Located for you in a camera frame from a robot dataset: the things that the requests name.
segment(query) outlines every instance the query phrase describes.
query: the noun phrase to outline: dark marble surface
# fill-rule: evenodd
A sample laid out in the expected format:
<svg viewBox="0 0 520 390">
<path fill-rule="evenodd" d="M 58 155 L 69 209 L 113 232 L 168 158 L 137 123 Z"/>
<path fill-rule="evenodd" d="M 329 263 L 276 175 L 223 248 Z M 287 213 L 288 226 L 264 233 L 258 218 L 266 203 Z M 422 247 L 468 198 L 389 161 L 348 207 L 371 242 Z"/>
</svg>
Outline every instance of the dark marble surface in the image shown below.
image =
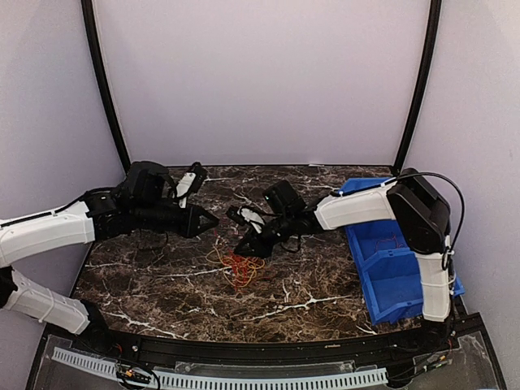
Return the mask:
<svg viewBox="0 0 520 390">
<path fill-rule="evenodd" d="M 372 327 L 343 230 L 305 236 L 301 251 L 278 245 L 244 288 L 234 288 L 215 253 L 225 254 L 245 227 L 231 204 L 269 210 L 262 191 L 289 180 L 310 201 L 349 177 L 390 176 L 386 167 L 207 167 L 209 179 L 190 201 L 220 218 L 197 238 L 136 232 L 95 245 L 74 297 L 95 301 L 112 329 L 151 336 L 228 342 L 334 340 L 394 332 L 417 320 Z M 179 179 L 184 169 L 171 174 Z"/>
</svg>

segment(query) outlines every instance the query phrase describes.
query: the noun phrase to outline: black cable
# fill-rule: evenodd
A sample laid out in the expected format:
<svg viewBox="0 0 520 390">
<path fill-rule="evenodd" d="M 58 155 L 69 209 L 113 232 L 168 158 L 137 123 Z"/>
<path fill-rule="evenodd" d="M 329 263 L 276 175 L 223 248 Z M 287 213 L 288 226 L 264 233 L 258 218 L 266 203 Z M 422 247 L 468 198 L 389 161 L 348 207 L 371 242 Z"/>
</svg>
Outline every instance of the black cable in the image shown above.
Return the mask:
<svg viewBox="0 0 520 390">
<path fill-rule="evenodd" d="M 70 201 L 69 203 L 67 203 L 65 206 L 62 206 L 62 207 L 54 210 L 54 212 L 61 213 L 62 211 L 65 211 L 66 209 L 73 206 L 77 202 L 80 202 L 81 200 L 85 199 L 89 195 L 94 195 L 95 193 L 111 191 L 112 189 L 114 189 L 114 187 L 100 187 L 100 188 L 90 189 L 89 191 L 85 191 L 83 193 L 83 195 L 81 195 L 81 196 L 77 197 L 76 199 L 74 199 L 73 201 Z"/>
<path fill-rule="evenodd" d="M 3 224 L 0 225 L 0 228 L 7 228 L 9 226 L 12 226 L 12 225 L 16 225 L 17 223 L 22 223 L 22 222 L 28 222 L 28 221 L 32 221 L 34 219 L 38 219 L 38 218 L 42 218 L 42 217 L 47 217 L 49 215 L 52 215 L 53 213 L 57 214 L 57 213 L 61 213 L 62 211 L 65 211 L 66 209 L 68 209 L 70 206 L 74 205 L 75 203 L 81 201 L 83 198 L 85 198 L 86 196 L 88 195 L 92 195 L 94 193 L 100 193 L 100 192 L 103 192 L 103 191 L 111 191 L 112 190 L 112 187 L 100 187 L 100 188 L 94 188 L 94 189 L 90 189 L 89 191 L 85 192 L 83 195 L 81 195 L 80 197 L 77 197 L 76 199 L 74 199 L 73 201 L 67 203 L 65 206 L 62 206 L 62 207 L 59 207 L 58 209 L 56 210 L 53 210 L 53 211 L 45 211 L 43 213 L 39 213 L 39 214 L 35 214 L 35 215 L 29 215 L 28 217 L 22 217 L 22 218 L 18 218 L 18 219 L 13 219 L 12 221 L 9 221 L 9 222 L 5 222 Z"/>
<path fill-rule="evenodd" d="M 85 341 L 83 341 L 78 335 L 74 335 L 76 336 L 76 340 L 78 340 L 82 345 L 84 345 L 87 349 L 89 349 L 91 352 L 94 352 L 95 354 L 103 357 L 103 358 L 107 358 L 107 359 L 115 359 L 119 364 L 120 363 L 123 363 L 123 364 L 126 364 L 128 366 L 130 366 L 129 369 L 132 369 L 132 368 L 139 368 L 140 370 L 143 370 L 144 372 L 146 372 L 147 374 L 149 374 L 150 376 L 153 376 L 155 381 L 157 382 L 157 386 L 155 388 L 155 390 L 161 390 L 161 381 L 160 381 L 160 378 L 158 377 L 157 374 L 155 374 L 154 370 L 151 370 L 150 368 L 148 368 L 147 366 L 144 366 L 138 362 L 132 362 L 131 360 L 128 360 L 128 359 L 123 359 L 120 354 L 122 353 L 122 351 L 120 350 L 119 351 L 119 356 L 118 357 L 114 357 L 114 356 L 110 356 L 106 353 L 102 353 L 102 352 L 99 352 L 98 350 L 96 350 L 95 348 L 91 347 L 89 344 L 87 344 Z M 116 344 L 112 345 L 112 348 L 109 349 L 108 352 L 110 352 L 112 349 L 114 349 L 116 347 Z M 128 386 L 132 386 L 134 387 L 135 385 L 133 384 L 130 384 L 130 383 L 126 383 L 125 385 L 128 385 Z M 145 385 L 145 386 L 142 386 L 142 387 L 139 387 L 139 388 L 134 388 L 134 389 L 141 389 L 141 388 L 147 388 L 148 385 Z"/>
<path fill-rule="evenodd" d="M 450 316 L 451 316 L 451 323 L 450 323 L 450 326 L 446 332 L 446 335 L 444 337 L 444 339 L 439 343 L 439 346 L 437 348 L 435 348 L 433 350 L 433 352 L 431 352 L 428 356 L 426 356 L 424 359 L 421 359 L 419 362 L 415 363 L 412 367 L 410 367 L 408 370 L 404 370 L 403 372 L 401 372 L 400 374 L 396 374 L 394 376 L 391 376 L 389 377 L 388 379 L 390 380 L 395 380 L 397 382 L 405 382 L 405 381 L 408 381 L 408 380 L 411 380 L 417 376 L 419 376 L 420 374 L 423 374 L 425 373 L 426 371 L 424 370 L 421 370 L 417 373 L 415 373 L 413 376 L 411 377 L 404 377 L 404 378 L 400 378 L 402 375 L 404 374 L 407 374 L 409 373 L 410 371 L 412 370 L 415 370 L 417 367 L 421 366 L 424 362 L 427 362 L 433 355 L 435 355 L 437 352 L 439 352 L 439 350 L 445 345 L 448 343 L 448 340 L 450 338 L 450 336 L 453 334 L 453 329 L 455 327 L 455 302 L 453 300 L 453 296 L 450 295 L 450 298 L 451 298 L 451 313 L 450 313 Z"/>
</svg>

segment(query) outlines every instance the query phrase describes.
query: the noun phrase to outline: wire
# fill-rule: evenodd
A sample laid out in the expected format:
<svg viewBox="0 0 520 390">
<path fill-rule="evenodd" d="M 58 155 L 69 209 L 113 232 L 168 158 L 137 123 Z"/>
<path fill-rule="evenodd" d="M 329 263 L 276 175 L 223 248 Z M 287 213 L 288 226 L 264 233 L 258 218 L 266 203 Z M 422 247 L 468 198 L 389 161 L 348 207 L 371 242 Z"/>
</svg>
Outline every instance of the wire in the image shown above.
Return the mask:
<svg viewBox="0 0 520 390">
<path fill-rule="evenodd" d="M 91 190 L 85 192 L 85 193 L 84 193 L 83 195 L 81 195 L 80 197 L 77 197 L 76 199 L 74 199 L 74 200 L 71 201 L 70 203 L 67 203 L 65 206 L 59 207 L 59 208 L 56 209 L 56 210 L 45 211 L 45 212 L 43 212 L 43 213 L 38 213 L 38 214 L 35 214 L 35 215 L 29 215 L 28 217 L 22 217 L 22 218 L 18 218 L 18 219 L 13 219 L 12 221 L 5 222 L 5 223 L 3 223 L 3 224 L 0 224 L 0 228 L 7 228 L 7 227 L 9 227 L 9 226 L 16 225 L 17 223 L 28 222 L 28 221 L 32 221 L 32 220 L 34 220 L 34 219 L 47 217 L 47 216 L 49 216 L 49 215 L 52 215 L 53 213 L 54 213 L 54 214 L 61 213 L 62 211 L 65 211 L 65 210 L 68 209 L 70 206 L 72 206 L 72 205 L 74 205 L 75 203 L 81 201 L 83 198 L 85 198 L 85 197 L 88 196 L 88 195 L 92 195 L 92 194 L 94 194 L 94 193 L 105 192 L 105 191 L 111 191 L 112 189 L 113 189 L 112 187 L 101 187 L 101 188 L 91 189 Z"/>
<path fill-rule="evenodd" d="M 111 191 L 112 189 L 114 189 L 114 188 L 113 187 L 100 187 L 100 188 L 90 189 L 89 191 L 85 191 L 83 195 L 81 195 L 81 196 L 77 197 L 76 199 L 74 199 L 73 201 L 67 203 L 65 206 L 54 210 L 54 212 L 61 213 L 62 211 L 65 211 L 66 209 L 68 209 L 72 205 L 76 204 L 77 202 L 82 201 L 88 195 L 94 195 L 95 193 L 103 193 L 103 192 Z"/>
<path fill-rule="evenodd" d="M 403 377 L 401 378 L 402 375 L 404 374 L 407 374 L 409 373 L 410 371 L 412 370 L 415 370 L 416 368 L 418 368 L 419 366 L 421 366 L 424 362 L 427 362 L 428 360 L 431 359 L 431 357 L 433 355 L 435 355 L 437 352 L 439 352 L 439 350 L 445 345 L 445 344 L 448 344 L 449 345 L 449 351 L 448 353 L 446 353 L 444 355 L 444 358 L 447 357 L 452 351 L 453 351 L 453 343 L 452 341 L 450 340 L 450 337 L 452 336 L 453 334 L 453 328 L 454 328 L 454 322 L 455 322 L 455 303 L 453 301 L 453 296 L 451 296 L 451 323 L 450 323 L 450 327 L 446 333 L 446 336 L 444 337 L 444 339 L 439 343 L 439 345 L 437 346 L 437 348 L 435 348 L 433 350 L 433 352 L 431 352 L 428 356 L 426 356 L 424 359 L 421 359 L 419 362 L 415 363 L 412 367 L 410 367 L 408 370 L 404 370 L 403 372 L 401 372 L 400 374 L 396 374 L 394 376 L 391 376 L 389 377 L 388 379 L 390 380 L 394 380 L 396 382 L 405 382 L 405 381 L 408 381 L 408 380 L 411 380 L 417 376 L 419 376 L 420 374 L 424 374 L 426 371 L 424 370 L 421 370 L 415 374 L 413 374 L 412 376 L 407 376 L 407 377 Z"/>
<path fill-rule="evenodd" d="M 94 352 L 95 354 L 100 355 L 101 357 L 106 358 L 106 359 L 115 359 L 119 364 L 123 363 L 123 364 L 125 364 L 127 366 L 130 366 L 128 368 L 129 370 L 131 370 L 132 368 L 139 368 L 140 370 L 144 371 L 148 375 L 153 376 L 154 379 L 155 379 L 155 382 L 157 384 L 157 386 L 155 387 L 155 390 L 161 390 L 161 381 L 160 381 L 160 378 L 158 377 L 158 375 L 155 373 L 155 371 L 151 370 L 147 366 L 144 366 L 144 365 L 142 365 L 142 364 L 140 364 L 138 362 L 133 362 L 131 360 L 123 359 L 121 357 L 121 354 L 123 353 L 123 348 L 121 347 L 121 345 L 119 345 L 117 343 L 113 344 L 112 348 L 110 348 L 108 350 L 108 352 L 110 352 L 112 349 L 117 349 L 119 351 L 119 356 L 113 357 L 113 356 L 107 355 L 106 353 L 102 353 L 102 352 L 96 350 L 95 348 L 91 347 L 89 344 L 87 344 L 85 341 L 83 341 L 78 335 L 74 335 L 74 336 L 76 336 L 76 340 L 78 340 L 82 345 L 84 345 L 91 352 Z M 143 388 L 147 388 L 148 387 L 148 384 L 146 384 L 146 385 L 144 385 L 142 387 L 137 387 L 136 385 L 133 385 L 133 384 L 130 384 L 130 383 L 126 383 L 126 379 L 121 379 L 121 378 L 117 378 L 117 377 L 116 377 L 116 379 L 120 379 L 121 381 L 117 380 L 117 383 L 120 386 L 123 386 L 123 387 L 125 387 L 127 389 L 131 389 L 131 390 L 139 389 L 139 390 L 141 390 Z"/>
<path fill-rule="evenodd" d="M 209 259 L 210 255 L 217 253 L 218 262 L 213 262 Z M 247 287 L 251 281 L 258 275 L 258 270 L 261 270 L 266 261 L 262 258 L 246 258 L 230 252 L 229 255 L 223 256 L 218 247 L 214 245 L 213 250 L 206 255 L 206 260 L 210 263 L 221 263 L 225 267 L 232 269 L 233 277 L 229 277 L 224 273 L 224 278 L 235 289 Z"/>
</svg>

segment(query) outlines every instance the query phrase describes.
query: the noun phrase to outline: white backdrop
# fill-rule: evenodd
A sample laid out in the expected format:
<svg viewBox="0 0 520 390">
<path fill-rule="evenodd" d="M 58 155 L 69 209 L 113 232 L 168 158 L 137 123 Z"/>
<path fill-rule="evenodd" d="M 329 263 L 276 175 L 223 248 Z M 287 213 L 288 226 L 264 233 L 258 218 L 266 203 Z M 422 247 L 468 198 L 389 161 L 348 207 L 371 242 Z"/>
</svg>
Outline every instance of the white backdrop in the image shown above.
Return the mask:
<svg viewBox="0 0 520 390">
<path fill-rule="evenodd" d="M 393 163 L 429 1 L 95 6 L 132 160 Z"/>
</svg>

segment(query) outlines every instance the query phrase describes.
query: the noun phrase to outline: white robot arm segment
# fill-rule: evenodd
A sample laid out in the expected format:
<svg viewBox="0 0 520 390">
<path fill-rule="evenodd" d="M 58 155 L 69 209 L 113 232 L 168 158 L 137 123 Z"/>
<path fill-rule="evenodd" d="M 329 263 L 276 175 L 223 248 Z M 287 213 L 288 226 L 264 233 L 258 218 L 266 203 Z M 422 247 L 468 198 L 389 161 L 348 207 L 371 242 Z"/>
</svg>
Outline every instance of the white robot arm segment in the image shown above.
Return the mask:
<svg viewBox="0 0 520 390">
<path fill-rule="evenodd" d="M 87 244 L 95 240 L 93 220 L 87 216 L 89 208 L 79 201 L 66 210 L 49 210 L 39 218 L 25 217 L 0 221 L 0 268 L 33 254 L 66 245 Z"/>
</svg>

